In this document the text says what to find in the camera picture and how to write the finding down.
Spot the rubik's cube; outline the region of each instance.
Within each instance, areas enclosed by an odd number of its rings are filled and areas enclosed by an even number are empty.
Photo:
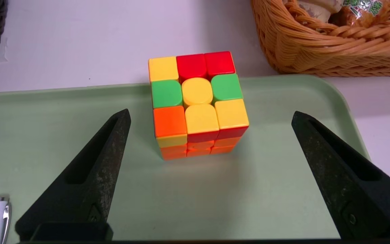
[[[231,152],[249,127],[231,53],[155,58],[148,67],[162,157]]]

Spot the orange cube tile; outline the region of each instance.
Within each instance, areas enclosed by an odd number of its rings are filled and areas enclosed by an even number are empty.
[[[231,146],[231,147],[212,147],[210,154],[229,153],[233,149],[234,149],[234,146]]]
[[[218,139],[215,141],[215,147],[234,147],[241,137]]]
[[[174,154],[162,154],[164,160],[182,159],[186,157],[186,151]]]
[[[188,150],[188,152],[187,152],[188,157],[202,156],[202,155],[209,155],[209,154],[210,154],[210,148],[203,149],[203,150],[192,149],[192,150]]]
[[[188,150],[192,149],[208,149],[213,146],[215,141],[208,141],[208,142],[188,142]]]
[[[155,108],[154,130],[159,147],[172,147],[187,143],[185,110],[183,106]]]
[[[176,154],[176,153],[182,153],[182,152],[186,151],[187,148],[188,148],[188,145],[184,144],[184,145],[161,148],[160,151],[162,154]]]

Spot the plastic tray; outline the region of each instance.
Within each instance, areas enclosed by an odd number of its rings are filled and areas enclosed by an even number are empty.
[[[114,240],[338,238],[291,128],[314,116],[367,155],[348,106],[313,76],[241,79],[251,125],[231,154],[164,162],[149,85],[0,93],[0,194],[16,220],[115,112],[132,125],[108,222]]]

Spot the green sticker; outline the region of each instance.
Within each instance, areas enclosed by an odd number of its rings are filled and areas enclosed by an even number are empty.
[[[151,82],[153,108],[180,106],[183,104],[181,85],[176,80]]]
[[[213,104],[216,101],[243,99],[237,74],[217,75],[212,78]]]
[[[381,2],[375,1],[371,5],[369,12],[371,14],[373,14],[374,16],[376,16],[380,12],[380,9],[382,8],[382,6],[383,6],[383,4]]]

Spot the plastic wrapper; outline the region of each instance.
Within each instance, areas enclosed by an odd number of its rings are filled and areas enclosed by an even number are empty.
[[[338,26],[370,27],[388,20],[390,0],[345,0],[342,9],[331,16]]]
[[[343,0],[298,0],[299,6],[313,18],[327,23],[333,13],[340,11]]]

